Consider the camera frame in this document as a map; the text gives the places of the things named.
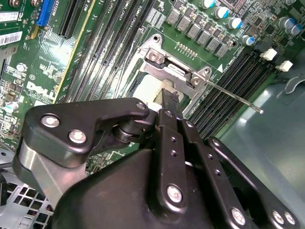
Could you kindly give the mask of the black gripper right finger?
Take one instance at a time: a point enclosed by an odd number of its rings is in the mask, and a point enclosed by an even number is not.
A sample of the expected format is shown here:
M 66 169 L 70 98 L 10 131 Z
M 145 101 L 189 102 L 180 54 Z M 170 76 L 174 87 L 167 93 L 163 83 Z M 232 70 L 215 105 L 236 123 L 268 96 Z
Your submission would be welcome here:
M 202 140 L 182 117 L 177 92 L 171 111 L 188 152 L 187 159 L 201 172 L 209 216 L 216 229 L 299 229 L 300 222 L 264 183 L 218 138 Z

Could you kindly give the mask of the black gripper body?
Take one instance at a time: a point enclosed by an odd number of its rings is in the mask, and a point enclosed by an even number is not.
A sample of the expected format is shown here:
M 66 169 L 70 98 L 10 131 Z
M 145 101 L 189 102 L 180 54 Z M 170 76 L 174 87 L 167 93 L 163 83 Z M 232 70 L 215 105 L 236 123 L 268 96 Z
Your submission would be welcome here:
M 168 219 L 154 212 L 156 155 L 143 149 L 129 154 L 74 184 L 60 198 L 52 229 L 224 229 L 200 171 L 179 163 L 188 208 Z

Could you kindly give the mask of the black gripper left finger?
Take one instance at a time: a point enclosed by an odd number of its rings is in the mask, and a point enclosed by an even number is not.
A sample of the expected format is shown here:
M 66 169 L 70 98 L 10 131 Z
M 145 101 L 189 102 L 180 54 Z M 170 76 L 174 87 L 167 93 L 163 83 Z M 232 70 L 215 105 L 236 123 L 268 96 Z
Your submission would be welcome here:
M 137 98 L 42 105 L 25 115 L 13 160 L 17 177 L 41 191 L 55 209 L 74 184 L 139 150 L 156 155 L 154 212 L 180 216 L 188 208 L 180 162 L 185 162 L 171 92 L 162 89 L 158 111 Z

